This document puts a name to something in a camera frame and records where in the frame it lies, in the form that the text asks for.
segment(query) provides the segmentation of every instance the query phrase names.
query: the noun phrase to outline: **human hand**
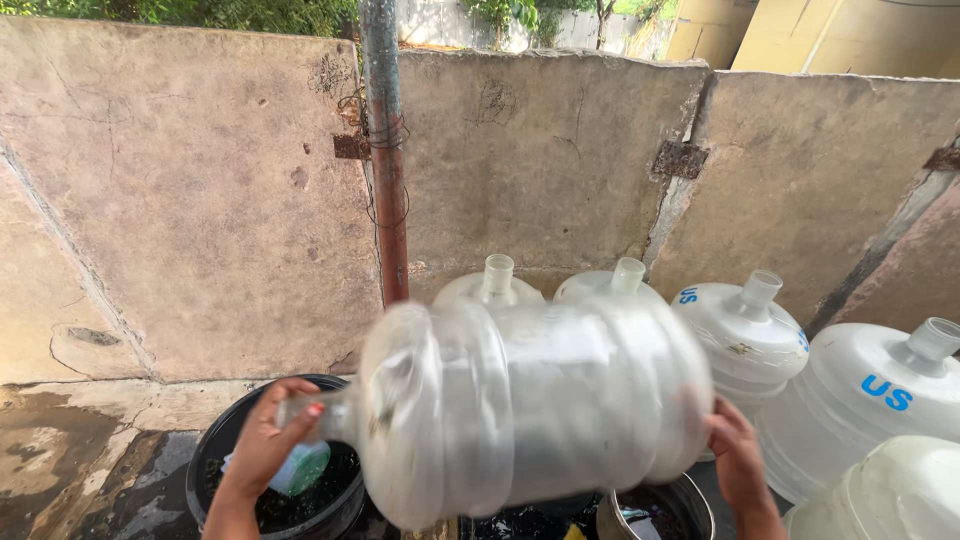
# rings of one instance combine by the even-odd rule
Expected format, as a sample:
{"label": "human hand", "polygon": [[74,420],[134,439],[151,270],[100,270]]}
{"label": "human hand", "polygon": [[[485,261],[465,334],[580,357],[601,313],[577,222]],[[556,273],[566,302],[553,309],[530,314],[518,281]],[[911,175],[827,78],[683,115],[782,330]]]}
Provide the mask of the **human hand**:
{"label": "human hand", "polygon": [[716,455],[720,494],[735,514],[754,510],[775,515],[777,505],[763,480],[763,457],[756,431],[732,403],[717,396],[707,417],[708,446]]}
{"label": "human hand", "polygon": [[266,491],[270,479],[294,445],[303,439],[324,412],[322,404],[312,404],[281,430],[276,426],[276,407],[286,398],[319,392],[316,384],[299,377],[272,382],[247,415],[217,492],[227,489],[235,496],[255,501]]}

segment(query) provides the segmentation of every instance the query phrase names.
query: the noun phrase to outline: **black bucket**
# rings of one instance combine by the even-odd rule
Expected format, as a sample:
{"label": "black bucket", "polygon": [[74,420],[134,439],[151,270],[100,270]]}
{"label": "black bucket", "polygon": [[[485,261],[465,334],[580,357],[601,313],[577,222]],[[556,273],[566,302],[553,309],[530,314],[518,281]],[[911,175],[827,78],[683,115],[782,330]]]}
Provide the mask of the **black bucket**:
{"label": "black bucket", "polygon": [[[321,390],[340,390],[348,384],[345,380],[331,375],[301,375],[301,377],[313,382]],[[187,505],[190,506],[190,513],[197,520],[201,530],[206,521],[206,512],[213,501],[212,493],[215,490],[215,483],[219,482],[218,471],[223,458],[233,452],[247,414],[260,399],[263,390],[264,387],[257,388],[231,405],[204,433],[204,438],[200,440],[197,450],[193,453],[186,473],[186,500]],[[310,506],[307,506],[308,511],[302,514],[293,512],[294,515],[285,516],[285,523],[281,523],[284,520],[275,519],[270,519],[270,523],[267,523],[258,515],[257,522],[261,524],[260,538],[334,540],[352,527],[363,509],[366,495],[363,475],[360,473],[360,461],[349,445],[339,442],[330,442],[329,445],[330,462],[324,474],[316,486],[308,488],[298,496],[298,498],[316,498],[319,495],[319,500],[322,501],[320,507],[313,511]],[[267,505],[274,507],[292,503],[298,498],[290,499],[268,489],[257,500],[257,511],[259,512]]]}

